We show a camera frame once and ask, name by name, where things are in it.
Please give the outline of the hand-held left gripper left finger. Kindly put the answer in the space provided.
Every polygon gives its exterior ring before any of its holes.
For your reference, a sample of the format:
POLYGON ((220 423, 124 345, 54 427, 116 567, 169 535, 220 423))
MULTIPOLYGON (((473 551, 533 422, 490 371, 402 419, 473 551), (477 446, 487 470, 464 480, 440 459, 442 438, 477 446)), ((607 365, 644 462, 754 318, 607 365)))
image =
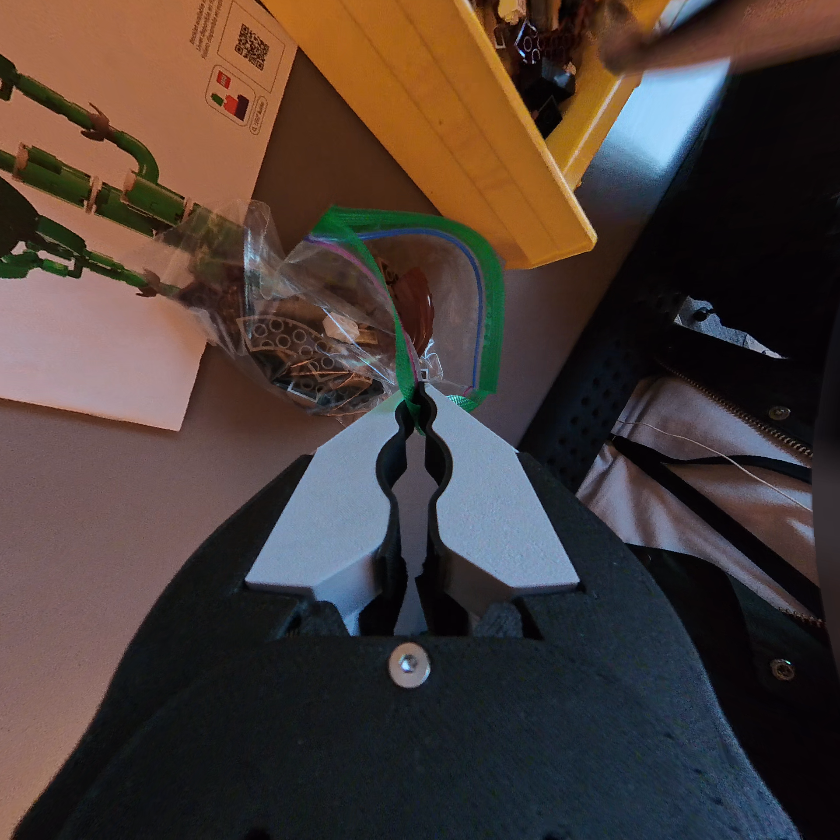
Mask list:
POLYGON ((396 393, 320 446, 247 573, 247 587, 329 602, 352 635, 393 635, 407 586, 393 487, 406 471, 413 430, 396 393))

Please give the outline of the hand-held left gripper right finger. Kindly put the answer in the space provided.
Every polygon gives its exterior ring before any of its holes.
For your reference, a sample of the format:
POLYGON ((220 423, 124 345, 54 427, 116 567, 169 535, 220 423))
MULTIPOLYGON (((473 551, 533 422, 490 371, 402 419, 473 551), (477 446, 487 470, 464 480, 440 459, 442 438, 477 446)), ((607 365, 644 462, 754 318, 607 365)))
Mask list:
POLYGON ((469 633, 498 603, 572 592, 579 575, 518 451, 423 385, 427 513, 423 613, 437 636, 469 633))

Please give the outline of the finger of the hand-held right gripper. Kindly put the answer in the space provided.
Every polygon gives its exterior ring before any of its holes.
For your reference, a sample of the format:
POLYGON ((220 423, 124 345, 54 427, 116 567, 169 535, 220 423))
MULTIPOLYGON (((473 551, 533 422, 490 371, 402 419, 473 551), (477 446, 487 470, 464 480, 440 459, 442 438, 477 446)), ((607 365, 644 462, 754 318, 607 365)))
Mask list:
POLYGON ((838 50, 838 1, 713 2, 662 35, 643 35, 618 2, 605 2, 598 51, 613 74, 726 60, 735 72, 838 50))

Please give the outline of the small cluster of toy bricks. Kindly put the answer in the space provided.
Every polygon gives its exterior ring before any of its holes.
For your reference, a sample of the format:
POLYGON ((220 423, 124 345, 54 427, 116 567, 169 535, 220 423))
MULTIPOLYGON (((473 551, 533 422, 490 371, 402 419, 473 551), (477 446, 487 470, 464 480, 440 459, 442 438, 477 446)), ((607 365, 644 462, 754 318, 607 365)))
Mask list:
POLYGON ((394 270, 316 248, 189 258, 160 291, 197 316, 247 373, 312 415, 355 419, 401 391, 433 338, 434 300, 417 266, 394 270))

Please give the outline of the pile of toy building bricks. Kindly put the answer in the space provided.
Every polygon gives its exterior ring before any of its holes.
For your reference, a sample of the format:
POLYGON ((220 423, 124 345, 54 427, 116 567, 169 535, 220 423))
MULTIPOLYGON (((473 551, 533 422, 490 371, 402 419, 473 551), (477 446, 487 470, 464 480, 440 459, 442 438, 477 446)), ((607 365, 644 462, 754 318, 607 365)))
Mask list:
POLYGON ((637 30, 624 2, 471 1, 537 131, 547 139, 575 94, 585 44, 614 29, 637 30))

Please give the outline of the clear zip bag green seal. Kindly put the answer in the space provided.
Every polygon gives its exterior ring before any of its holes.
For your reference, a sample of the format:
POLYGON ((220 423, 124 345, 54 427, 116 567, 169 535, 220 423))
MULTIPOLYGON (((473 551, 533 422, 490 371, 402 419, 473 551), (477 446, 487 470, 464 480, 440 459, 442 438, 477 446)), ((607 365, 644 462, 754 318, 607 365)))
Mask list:
POLYGON ((497 392, 503 270, 447 217, 332 206, 287 254, 264 203, 199 208, 133 267, 250 378, 349 425, 416 387, 472 412, 497 392))

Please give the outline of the yellow plastic storage bin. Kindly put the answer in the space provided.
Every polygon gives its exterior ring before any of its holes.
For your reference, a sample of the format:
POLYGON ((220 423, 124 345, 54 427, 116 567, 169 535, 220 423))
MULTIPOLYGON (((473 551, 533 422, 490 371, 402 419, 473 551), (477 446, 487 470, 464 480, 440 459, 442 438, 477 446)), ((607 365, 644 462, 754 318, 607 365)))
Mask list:
POLYGON ((594 248, 574 190, 640 76, 585 45, 576 92, 543 139, 469 2, 268 1, 273 17, 447 217, 508 268, 594 248))

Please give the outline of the grey desk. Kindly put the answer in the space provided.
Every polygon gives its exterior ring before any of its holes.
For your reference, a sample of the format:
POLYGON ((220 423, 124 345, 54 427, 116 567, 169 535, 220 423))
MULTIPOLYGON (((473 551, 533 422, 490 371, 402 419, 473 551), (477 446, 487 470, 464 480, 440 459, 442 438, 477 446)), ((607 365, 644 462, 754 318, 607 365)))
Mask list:
MULTIPOLYGON (((592 251, 506 273, 497 394, 518 445, 709 114, 727 64, 647 73, 576 190, 592 251)), ((205 351, 182 430, 2 401, 2 838, 101 703, 154 601, 205 538, 337 433, 205 351)))

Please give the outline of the white shirt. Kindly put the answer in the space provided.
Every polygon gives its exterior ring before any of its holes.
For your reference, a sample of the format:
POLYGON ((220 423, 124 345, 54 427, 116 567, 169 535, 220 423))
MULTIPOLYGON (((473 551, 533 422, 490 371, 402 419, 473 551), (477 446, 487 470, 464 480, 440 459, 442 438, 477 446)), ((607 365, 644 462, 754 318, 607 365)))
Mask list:
POLYGON ((715 565, 823 624, 812 453, 674 374, 643 380, 578 498, 625 543, 715 565))

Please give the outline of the black perforated chair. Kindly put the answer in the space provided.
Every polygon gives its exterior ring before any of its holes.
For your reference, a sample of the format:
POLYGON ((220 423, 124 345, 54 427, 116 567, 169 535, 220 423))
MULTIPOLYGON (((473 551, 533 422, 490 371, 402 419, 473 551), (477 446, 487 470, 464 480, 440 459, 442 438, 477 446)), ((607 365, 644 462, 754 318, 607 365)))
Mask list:
POLYGON ((726 61, 646 75, 584 174, 607 285, 520 440, 570 490, 580 487, 686 300, 660 265, 666 228, 726 90, 726 61))

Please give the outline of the dark green jacket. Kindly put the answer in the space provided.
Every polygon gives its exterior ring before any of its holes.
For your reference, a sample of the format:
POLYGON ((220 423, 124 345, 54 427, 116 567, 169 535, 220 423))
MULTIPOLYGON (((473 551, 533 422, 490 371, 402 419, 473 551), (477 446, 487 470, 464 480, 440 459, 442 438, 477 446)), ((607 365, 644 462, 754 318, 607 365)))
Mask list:
MULTIPOLYGON (((661 267, 739 342, 669 330, 676 375, 815 448, 838 311, 838 52, 728 80, 667 223, 661 267)), ((771 790, 838 799, 838 676, 826 618, 807 622, 715 565, 639 553, 697 646, 738 740, 771 790)))

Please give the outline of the plant building instruction booklet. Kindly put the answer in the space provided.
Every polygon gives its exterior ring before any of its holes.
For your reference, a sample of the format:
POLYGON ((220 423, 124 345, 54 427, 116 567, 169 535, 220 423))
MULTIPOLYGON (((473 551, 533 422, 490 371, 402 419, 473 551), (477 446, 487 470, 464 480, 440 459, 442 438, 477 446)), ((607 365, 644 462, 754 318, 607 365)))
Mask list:
POLYGON ((134 260, 251 198, 296 51, 259 2, 1 2, 3 399, 181 428, 205 339, 134 260))

